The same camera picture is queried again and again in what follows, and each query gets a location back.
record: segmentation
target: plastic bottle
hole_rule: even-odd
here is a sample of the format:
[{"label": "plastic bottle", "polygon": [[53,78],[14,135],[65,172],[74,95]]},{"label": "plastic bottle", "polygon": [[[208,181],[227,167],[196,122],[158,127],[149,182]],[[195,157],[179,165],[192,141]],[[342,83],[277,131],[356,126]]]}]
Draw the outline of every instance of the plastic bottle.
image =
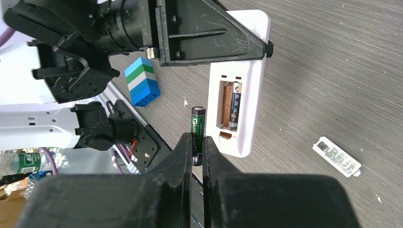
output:
[{"label": "plastic bottle", "polygon": [[0,176],[51,169],[44,152],[0,154]]}]

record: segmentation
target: green battery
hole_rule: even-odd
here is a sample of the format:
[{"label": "green battery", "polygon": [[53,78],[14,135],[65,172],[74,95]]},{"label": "green battery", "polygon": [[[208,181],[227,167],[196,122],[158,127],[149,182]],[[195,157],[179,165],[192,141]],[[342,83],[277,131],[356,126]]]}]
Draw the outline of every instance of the green battery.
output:
[{"label": "green battery", "polygon": [[191,133],[192,133],[192,157],[197,160],[200,159],[202,155],[202,143],[204,137],[204,125],[206,123],[206,108],[204,107],[193,107],[192,108],[192,122],[191,122]]}]

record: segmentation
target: green lego brick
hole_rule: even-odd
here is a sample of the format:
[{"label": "green lego brick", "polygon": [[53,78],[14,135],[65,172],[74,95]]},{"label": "green lego brick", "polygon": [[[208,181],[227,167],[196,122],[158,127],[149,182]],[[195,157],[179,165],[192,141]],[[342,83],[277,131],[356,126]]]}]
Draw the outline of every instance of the green lego brick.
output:
[{"label": "green lego brick", "polygon": [[135,78],[137,78],[144,71],[154,74],[154,69],[151,66],[142,64],[135,71],[133,71],[131,74],[129,74],[129,76],[126,77],[127,83],[129,84],[131,81],[133,81]]}]

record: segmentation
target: aa battery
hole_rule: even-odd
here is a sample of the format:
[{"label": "aa battery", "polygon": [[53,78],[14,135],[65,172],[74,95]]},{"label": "aa battery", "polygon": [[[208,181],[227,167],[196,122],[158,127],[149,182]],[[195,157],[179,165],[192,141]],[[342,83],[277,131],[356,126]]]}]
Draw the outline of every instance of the aa battery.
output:
[{"label": "aa battery", "polygon": [[230,127],[232,129],[238,128],[241,93],[242,93],[242,83],[234,82],[234,89],[232,91],[232,100],[230,109]]},{"label": "aa battery", "polygon": [[206,123],[206,108],[193,107],[192,108],[192,157],[194,165],[201,165],[202,162],[202,143],[204,137],[204,125]]}]

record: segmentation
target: barcode label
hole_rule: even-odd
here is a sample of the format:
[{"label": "barcode label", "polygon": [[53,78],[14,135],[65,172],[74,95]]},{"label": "barcode label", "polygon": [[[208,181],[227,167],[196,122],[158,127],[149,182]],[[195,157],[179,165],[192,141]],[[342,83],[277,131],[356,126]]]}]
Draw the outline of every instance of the barcode label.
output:
[{"label": "barcode label", "polygon": [[326,137],[321,137],[313,149],[346,177],[361,174],[361,164]]},{"label": "barcode label", "polygon": [[22,168],[21,173],[27,173],[27,172],[34,172],[36,167],[26,167]]}]

